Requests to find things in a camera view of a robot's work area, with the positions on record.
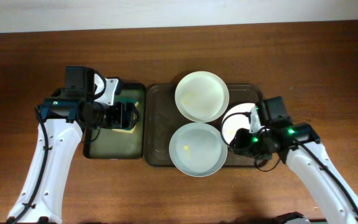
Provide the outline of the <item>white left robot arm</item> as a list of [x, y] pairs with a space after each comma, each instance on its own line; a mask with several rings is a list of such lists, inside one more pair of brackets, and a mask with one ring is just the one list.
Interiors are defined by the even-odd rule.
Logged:
[[77, 123], [50, 119], [38, 126], [38, 141], [21, 194], [8, 223], [61, 223], [63, 194], [76, 148], [87, 159], [138, 159], [143, 154], [145, 90], [133, 86], [117, 97], [133, 103], [140, 119], [132, 129], [83, 131]]

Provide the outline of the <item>green yellow sponge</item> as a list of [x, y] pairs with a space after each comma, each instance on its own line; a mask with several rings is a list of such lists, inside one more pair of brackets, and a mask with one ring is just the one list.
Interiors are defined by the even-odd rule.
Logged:
[[119, 98], [117, 102], [124, 105], [122, 128], [114, 128], [112, 130], [119, 133], [132, 134], [135, 130], [135, 128], [132, 129], [132, 120], [137, 117], [133, 111], [134, 104], [139, 104], [139, 102], [130, 98]]

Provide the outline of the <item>cream plate top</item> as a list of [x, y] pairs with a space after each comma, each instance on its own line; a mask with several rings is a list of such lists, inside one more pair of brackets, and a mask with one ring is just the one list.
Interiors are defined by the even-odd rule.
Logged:
[[175, 104], [187, 119], [208, 123], [218, 119], [229, 104], [229, 90], [217, 75], [206, 72], [191, 72], [184, 76], [175, 89]]

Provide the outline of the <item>grey white plate bottom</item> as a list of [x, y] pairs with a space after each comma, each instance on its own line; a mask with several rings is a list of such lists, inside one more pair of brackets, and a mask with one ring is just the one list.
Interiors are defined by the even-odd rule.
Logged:
[[169, 144], [174, 166], [186, 175], [206, 177], [216, 173], [227, 159], [221, 133], [206, 123], [188, 123], [175, 131]]

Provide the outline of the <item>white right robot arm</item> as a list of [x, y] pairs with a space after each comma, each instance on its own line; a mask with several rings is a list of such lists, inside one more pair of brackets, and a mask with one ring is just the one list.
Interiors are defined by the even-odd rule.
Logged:
[[235, 154], [255, 160], [276, 153], [309, 190], [328, 223], [358, 223], [358, 196], [309, 124], [236, 128], [223, 139]]

